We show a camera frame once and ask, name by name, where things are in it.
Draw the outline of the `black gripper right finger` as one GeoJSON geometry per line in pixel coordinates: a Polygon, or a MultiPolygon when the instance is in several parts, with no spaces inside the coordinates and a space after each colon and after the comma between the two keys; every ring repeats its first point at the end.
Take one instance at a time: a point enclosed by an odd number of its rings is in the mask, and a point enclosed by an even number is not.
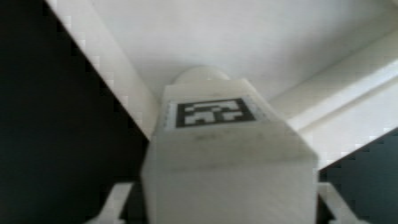
{"type": "Polygon", "coordinates": [[[329,182],[319,183],[319,195],[333,214],[333,219],[328,221],[328,224],[372,224],[354,214],[344,196],[329,182]]]}

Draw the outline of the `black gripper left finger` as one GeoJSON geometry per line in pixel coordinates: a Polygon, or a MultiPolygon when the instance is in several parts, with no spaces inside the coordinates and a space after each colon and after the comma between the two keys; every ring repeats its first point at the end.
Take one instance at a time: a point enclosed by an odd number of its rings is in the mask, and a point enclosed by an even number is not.
{"type": "Polygon", "coordinates": [[[145,224],[141,218],[123,218],[123,211],[127,209],[129,198],[136,187],[138,184],[134,182],[114,184],[102,210],[98,215],[86,221],[86,224],[145,224]]]}

